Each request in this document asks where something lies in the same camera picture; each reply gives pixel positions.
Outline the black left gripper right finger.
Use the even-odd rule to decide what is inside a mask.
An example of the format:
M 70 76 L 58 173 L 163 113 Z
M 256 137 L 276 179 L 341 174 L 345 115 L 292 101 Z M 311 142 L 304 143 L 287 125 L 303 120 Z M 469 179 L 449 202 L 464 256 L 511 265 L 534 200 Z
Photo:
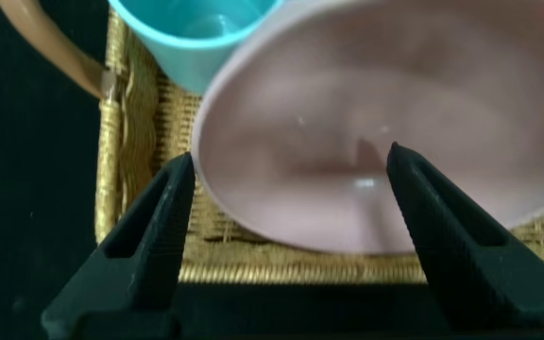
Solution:
M 386 173 L 455 329 L 544 329 L 543 260 L 414 150 L 392 144 Z

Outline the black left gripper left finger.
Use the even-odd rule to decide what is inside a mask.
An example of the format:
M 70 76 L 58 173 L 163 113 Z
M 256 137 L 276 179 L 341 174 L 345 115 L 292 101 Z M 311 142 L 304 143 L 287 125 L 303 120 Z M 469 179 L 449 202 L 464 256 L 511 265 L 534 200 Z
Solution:
M 42 312 L 50 339 L 178 339 L 172 310 L 196 173 L 168 162 Z

